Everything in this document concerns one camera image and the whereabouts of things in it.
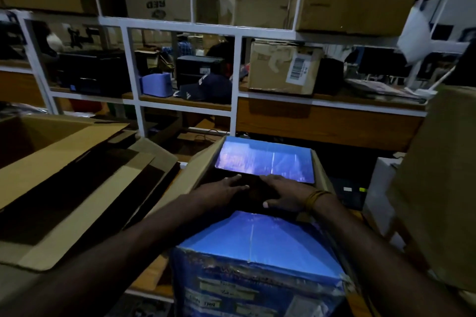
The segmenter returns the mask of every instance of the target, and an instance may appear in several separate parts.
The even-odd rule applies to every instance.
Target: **person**
[[[77,256],[0,308],[2,317],[104,316],[123,291],[167,246],[181,226],[215,215],[247,186],[240,175],[181,195],[127,230]],[[261,176],[279,194],[265,208],[307,209],[347,253],[383,317],[472,316],[444,288],[420,274],[387,242],[358,221],[329,192],[281,176]]]

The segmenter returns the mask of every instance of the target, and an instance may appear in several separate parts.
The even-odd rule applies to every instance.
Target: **bracelet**
[[[309,194],[309,196],[306,198],[306,201],[304,202],[306,211],[310,213],[312,211],[312,207],[314,206],[314,203],[316,202],[316,200],[318,200],[320,196],[324,194],[328,194],[328,193],[331,194],[331,192],[327,190],[316,190],[315,192],[312,192],[311,194]]]

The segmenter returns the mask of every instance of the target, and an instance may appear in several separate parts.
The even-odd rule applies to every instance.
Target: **black baseball cap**
[[[198,83],[180,86],[179,96],[188,101],[231,103],[231,81],[220,74],[204,75]]]

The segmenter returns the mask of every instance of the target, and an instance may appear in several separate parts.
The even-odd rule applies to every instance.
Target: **person's left hand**
[[[200,199],[200,205],[206,211],[214,207],[226,206],[231,198],[239,191],[246,190],[249,186],[231,185],[241,178],[241,174],[237,174],[231,178],[224,178],[221,181],[202,184],[199,188],[190,193],[194,199]]]

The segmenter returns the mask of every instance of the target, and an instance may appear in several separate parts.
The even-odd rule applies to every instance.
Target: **hand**
[[[226,206],[237,192],[249,188],[249,186],[231,187],[240,178],[241,174],[237,174],[234,177],[227,177],[218,182],[202,184],[191,192],[190,195],[194,199],[199,199],[200,206],[203,206],[206,211],[214,207]]]
[[[280,196],[278,200],[265,201],[263,203],[264,208],[279,208],[289,212],[301,212],[305,207],[307,197],[317,190],[307,184],[274,174],[259,177],[267,185],[274,188]]]

